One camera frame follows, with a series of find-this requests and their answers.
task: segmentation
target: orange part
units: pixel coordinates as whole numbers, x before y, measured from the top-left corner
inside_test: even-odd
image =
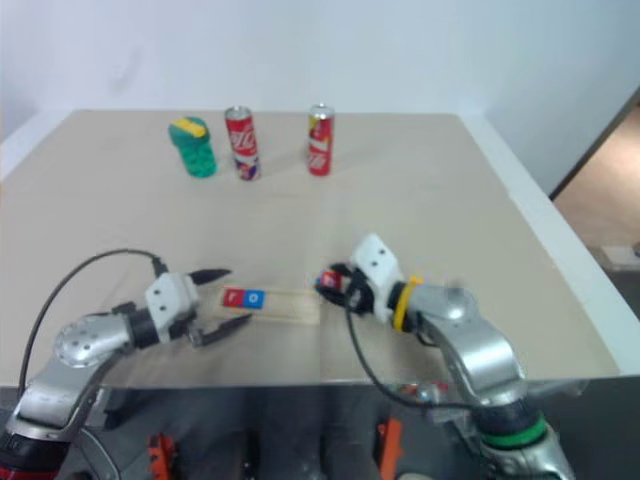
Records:
[[[173,456],[176,449],[171,437],[159,433],[151,436],[148,442],[151,474],[154,480],[172,480]]]
[[[378,432],[382,440],[382,454],[378,468],[382,480],[393,480],[396,477],[398,459],[404,455],[400,438],[402,437],[402,422],[390,418],[386,425],[379,425]]]

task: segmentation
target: red sticker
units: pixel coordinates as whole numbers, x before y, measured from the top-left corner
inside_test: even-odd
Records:
[[[225,307],[241,307],[244,298],[244,290],[241,288],[227,288],[222,297],[222,305]]]

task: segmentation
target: soda can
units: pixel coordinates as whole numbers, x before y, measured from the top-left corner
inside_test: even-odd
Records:
[[[253,128],[253,116],[247,107],[235,106],[224,112],[233,151],[233,161],[242,180],[260,178],[258,145]]]
[[[309,172],[329,175],[333,149],[333,108],[320,103],[309,110]]]

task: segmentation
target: blue sticker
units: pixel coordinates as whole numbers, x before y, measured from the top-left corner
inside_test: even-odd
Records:
[[[264,305],[264,290],[246,290],[242,299],[243,308],[259,310]]]

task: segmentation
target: green toy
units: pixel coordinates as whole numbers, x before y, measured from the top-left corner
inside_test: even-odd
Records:
[[[197,117],[182,117],[169,125],[171,142],[178,148],[187,171],[204,178],[216,173],[216,159],[209,143],[209,129]]]

